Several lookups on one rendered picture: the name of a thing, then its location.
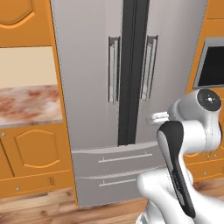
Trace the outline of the orange cupboard drawer front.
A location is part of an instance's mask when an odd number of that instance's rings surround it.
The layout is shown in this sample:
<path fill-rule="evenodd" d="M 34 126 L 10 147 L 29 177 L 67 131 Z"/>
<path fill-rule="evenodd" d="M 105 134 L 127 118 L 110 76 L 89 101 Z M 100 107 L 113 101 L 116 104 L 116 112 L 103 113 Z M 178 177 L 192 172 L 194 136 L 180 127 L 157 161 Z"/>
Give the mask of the orange cupboard drawer front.
<path fill-rule="evenodd" d="M 71 171 L 59 171 L 22 178 L 9 178 L 0 180 L 0 198 L 73 186 L 74 175 Z"/>

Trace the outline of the built-in steel oven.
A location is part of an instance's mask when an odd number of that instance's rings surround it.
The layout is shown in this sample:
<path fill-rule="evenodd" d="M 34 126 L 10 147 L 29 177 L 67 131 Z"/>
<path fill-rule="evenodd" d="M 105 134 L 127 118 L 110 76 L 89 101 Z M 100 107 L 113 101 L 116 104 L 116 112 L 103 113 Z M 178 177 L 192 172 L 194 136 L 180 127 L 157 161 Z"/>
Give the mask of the built-in steel oven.
<path fill-rule="evenodd" d="M 193 88 L 224 87 L 224 37 L 205 38 Z"/>

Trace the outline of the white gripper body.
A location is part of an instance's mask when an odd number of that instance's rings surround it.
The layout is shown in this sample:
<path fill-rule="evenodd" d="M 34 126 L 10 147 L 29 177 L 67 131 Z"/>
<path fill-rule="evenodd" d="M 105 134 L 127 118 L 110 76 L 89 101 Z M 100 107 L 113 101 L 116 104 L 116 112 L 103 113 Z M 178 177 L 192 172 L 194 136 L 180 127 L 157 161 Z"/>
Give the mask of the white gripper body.
<path fill-rule="evenodd" d="M 164 122 L 167 122 L 169 120 L 169 115 L 167 112 L 158 112 L 149 115 L 146 118 L 146 122 L 148 125 L 155 125 L 155 124 L 162 124 Z"/>

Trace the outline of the steel fridge drawer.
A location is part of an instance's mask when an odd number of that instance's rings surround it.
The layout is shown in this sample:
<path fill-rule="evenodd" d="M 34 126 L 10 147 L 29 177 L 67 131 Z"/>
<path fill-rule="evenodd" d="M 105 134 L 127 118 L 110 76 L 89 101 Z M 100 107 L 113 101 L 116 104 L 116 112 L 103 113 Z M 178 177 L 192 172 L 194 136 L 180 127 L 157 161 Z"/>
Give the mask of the steel fridge drawer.
<path fill-rule="evenodd" d="M 164 168 L 162 165 L 154 165 L 148 168 L 135 169 L 132 171 L 122 170 L 85 170 L 75 171 L 75 184 L 80 207 L 91 207 L 111 204 L 140 197 L 136 182 L 120 185 L 108 185 L 99 187 L 99 184 L 116 182 L 126 179 L 137 179 L 142 172 Z"/>
<path fill-rule="evenodd" d="M 150 154 L 151 157 L 141 157 L 123 161 L 115 161 L 99 164 L 99 160 L 122 158 L 142 154 Z M 94 172 L 103 170 L 122 170 L 132 171 L 135 169 L 148 168 L 154 165 L 165 165 L 164 158 L 158 148 L 157 142 L 130 144 L 118 147 L 91 149 L 91 150 L 73 150 L 73 169 L 74 171 L 93 170 Z"/>

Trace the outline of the orange base cupboard door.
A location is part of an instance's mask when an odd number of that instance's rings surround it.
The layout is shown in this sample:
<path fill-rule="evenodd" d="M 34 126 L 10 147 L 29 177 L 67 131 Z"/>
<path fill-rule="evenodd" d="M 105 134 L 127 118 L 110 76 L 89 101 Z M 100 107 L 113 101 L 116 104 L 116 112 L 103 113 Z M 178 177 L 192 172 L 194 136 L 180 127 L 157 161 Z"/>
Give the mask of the orange base cupboard door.
<path fill-rule="evenodd" d="M 0 129 L 0 138 L 16 177 L 72 168 L 67 126 L 63 122 L 7 127 Z"/>

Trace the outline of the orange wall cupboard door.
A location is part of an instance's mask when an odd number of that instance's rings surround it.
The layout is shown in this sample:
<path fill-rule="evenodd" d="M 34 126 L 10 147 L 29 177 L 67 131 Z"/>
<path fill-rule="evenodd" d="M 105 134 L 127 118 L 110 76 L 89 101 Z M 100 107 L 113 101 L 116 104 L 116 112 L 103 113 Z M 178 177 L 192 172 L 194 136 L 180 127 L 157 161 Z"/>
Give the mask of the orange wall cupboard door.
<path fill-rule="evenodd" d="M 0 0 L 0 47 L 51 44 L 49 0 Z"/>

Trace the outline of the stainless steel fridge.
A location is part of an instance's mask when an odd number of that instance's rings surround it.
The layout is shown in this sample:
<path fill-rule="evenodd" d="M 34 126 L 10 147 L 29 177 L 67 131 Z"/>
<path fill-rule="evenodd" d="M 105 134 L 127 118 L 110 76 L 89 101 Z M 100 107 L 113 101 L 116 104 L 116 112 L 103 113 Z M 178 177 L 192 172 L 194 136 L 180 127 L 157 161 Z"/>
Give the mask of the stainless steel fridge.
<path fill-rule="evenodd" d="M 136 135 L 149 5 L 150 0 L 122 0 L 117 144 L 103 148 L 143 144 Z"/>

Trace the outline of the steel fridge door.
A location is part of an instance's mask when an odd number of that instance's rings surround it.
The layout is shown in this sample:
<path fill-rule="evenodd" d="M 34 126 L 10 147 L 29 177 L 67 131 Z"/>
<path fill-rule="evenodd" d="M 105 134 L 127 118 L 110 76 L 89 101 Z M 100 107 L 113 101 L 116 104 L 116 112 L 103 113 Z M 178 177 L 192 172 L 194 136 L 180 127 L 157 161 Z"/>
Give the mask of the steel fridge door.
<path fill-rule="evenodd" d="M 156 139 L 157 127 L 146 118 L 186 94 L 206 7 L 207 0 L 150 0 L 146 38 L 157 36 L 157 52 L 148 101 L 141 99 L 140 88 L 138 143 Z"/>
<path fill-rule="evenodd" d="M 121 44 L 123 0 L 51 0 L 73 150 L 117 144 L 118 100 L 109 102 L 109 37 Z"/>

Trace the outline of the orange cupboard run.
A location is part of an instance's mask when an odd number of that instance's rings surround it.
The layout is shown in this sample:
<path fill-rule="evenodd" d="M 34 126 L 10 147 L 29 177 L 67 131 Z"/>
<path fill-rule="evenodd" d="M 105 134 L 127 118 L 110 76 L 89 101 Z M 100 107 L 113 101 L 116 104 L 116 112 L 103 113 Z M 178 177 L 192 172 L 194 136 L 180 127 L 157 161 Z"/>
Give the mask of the orange cupboard run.
<path fill-rule="evenodd" d="M 208 0 L 206 5 L 206 12 L 200 29 L 199 41 L 187 84 L 187 93 L 196 90 L 193 88 L 193 83 L 205 38 L 212 37 L 224 37 L 224 0 Z M 212 87 L 209 89 L 213 90 L 220 97 L 222 102 L 219 119 L 224 135 L 224 87 Z M 224 137 L 217 150 L 185 155 L 185 162 L 187 168 L 194 176 L 195 182 L 224 177 Z"/>

